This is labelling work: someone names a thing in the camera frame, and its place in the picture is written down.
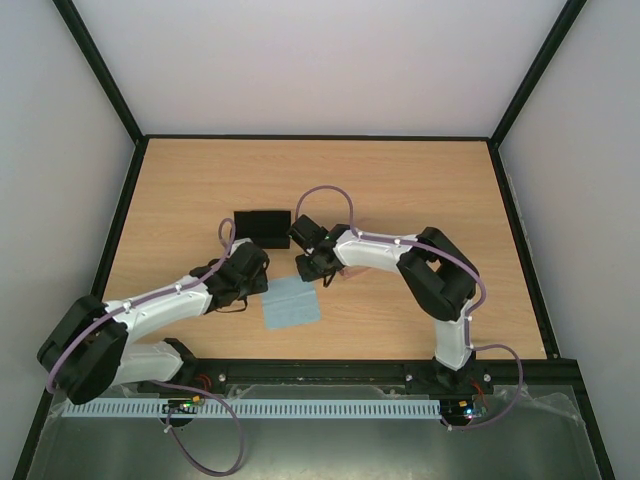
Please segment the pink sunglasses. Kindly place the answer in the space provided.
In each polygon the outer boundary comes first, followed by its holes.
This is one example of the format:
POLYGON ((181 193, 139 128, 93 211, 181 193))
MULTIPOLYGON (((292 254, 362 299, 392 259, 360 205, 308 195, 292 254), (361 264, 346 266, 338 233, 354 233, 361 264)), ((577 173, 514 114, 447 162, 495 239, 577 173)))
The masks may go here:
POLYGON ((348 280, 368 271, 368 267, 346 267, 339 272, 339 275, 342 279, 348 280))

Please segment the light blue cleaning cloth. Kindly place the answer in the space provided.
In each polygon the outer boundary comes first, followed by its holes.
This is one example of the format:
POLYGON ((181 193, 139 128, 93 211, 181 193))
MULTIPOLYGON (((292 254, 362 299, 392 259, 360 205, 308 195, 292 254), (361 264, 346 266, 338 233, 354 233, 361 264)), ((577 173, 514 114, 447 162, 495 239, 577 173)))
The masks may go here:
POLYGON ((311 324, 322 318, 314 285, 297 276, 270 281, 261 304, 268 330, 311 324))

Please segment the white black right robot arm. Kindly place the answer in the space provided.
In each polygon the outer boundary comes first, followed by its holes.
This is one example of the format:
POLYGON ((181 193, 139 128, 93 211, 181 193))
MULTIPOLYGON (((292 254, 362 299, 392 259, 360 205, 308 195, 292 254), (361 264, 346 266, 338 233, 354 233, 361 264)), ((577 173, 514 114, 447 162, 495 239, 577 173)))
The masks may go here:
POLYGON ((327 288, 345 269, 365 268, 398 274, 418 306, 434 320, 434 366, 427 381, 447 394, 471 382, 475 359, 470 340, 472 311, 486 299, 475 266, 440 230, 417 235, 383 235, 338 224, 328 230, 304 217, 289 236, 303 253, 296 257, 304 282, 320 280, 327 288))

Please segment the black sunglasses case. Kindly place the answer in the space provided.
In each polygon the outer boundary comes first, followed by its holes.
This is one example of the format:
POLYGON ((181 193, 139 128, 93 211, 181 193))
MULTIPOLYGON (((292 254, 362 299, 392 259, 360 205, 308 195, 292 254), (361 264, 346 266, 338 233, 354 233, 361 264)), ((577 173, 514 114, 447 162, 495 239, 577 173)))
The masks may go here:
POLYGON ((291 218, 290 210, 235 211, 235 238, 250 239, 262 249, 289 249, 291 218))

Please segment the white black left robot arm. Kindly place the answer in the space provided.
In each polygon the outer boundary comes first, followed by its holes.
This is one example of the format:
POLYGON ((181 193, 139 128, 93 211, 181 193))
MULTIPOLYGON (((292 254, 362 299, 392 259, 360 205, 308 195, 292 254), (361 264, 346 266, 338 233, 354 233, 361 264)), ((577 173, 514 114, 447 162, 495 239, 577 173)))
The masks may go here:
POLYGON ((142 344, 141 338, 266 292, 268 266, 267 253, 245 239, 222 258, 145 294, 108 302, 93 295, 77 299, 36 355, 48 373, 48 391, 61 390, 82 405, 112 386, 175 378, 185 364, 184 349, 169 340, 142 344))

